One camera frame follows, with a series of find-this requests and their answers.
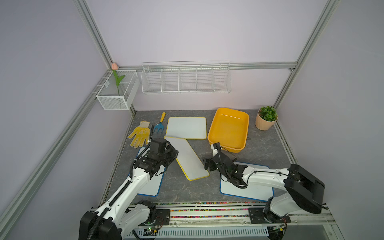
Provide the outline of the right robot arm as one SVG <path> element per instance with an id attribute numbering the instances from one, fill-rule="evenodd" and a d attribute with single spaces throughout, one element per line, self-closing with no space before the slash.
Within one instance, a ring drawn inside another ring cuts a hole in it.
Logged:
<path id="1" fill-rule="evenodd" d="M 281 219 L 289 213 L 304 210 L 311 214 L 322 212 L 325 184 L 300 165 L 284 169 L 258 169 L 235 164 L 222 152 L 220 143 L 211 145 L 213 157 L 204 160 L 205 169 L 218 171 L 235 188 L 246 190 L 251 186 L 280 189 L 286 193 L 268 198 L 262 215 L 268 222 Z"/>

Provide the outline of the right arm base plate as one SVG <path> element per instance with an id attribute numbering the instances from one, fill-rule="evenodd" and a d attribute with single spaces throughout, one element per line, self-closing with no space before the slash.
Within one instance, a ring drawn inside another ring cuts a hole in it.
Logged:
<path id="1" fill-rule="evenodd" d="M 289 215 L 280 217 L 271 211 L 264 212 L 264 208 L 249 208 L 249 218 L 251 224 L 289 224 L 291 219 Z"/>

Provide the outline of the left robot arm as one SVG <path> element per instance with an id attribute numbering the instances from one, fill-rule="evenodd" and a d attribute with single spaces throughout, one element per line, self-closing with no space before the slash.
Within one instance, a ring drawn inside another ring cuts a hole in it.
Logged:
<path id="1" fill-rule="evenodd" d="M 156 204 L 140 201 L 129 210 L 139 191 L 178 156 L 165 139 L 155 138 L 132 162 L 129 176 L 102 206 L 86 212 L 80 221 L 80 240 L 122 240 L 141 224 L 156 222 Z"/>

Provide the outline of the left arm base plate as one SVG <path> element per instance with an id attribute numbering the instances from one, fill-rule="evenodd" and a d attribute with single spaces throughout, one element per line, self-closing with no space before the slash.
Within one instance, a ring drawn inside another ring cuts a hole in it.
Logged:
<path id="1" fill-rule="evenodd" d="M 168 226 L 170 224 L 170 209 L 157 209 L 156 213 L 153 215 L 153 217 L 150 217 L 145 222 L 139 224 L 139 226 Z"/>

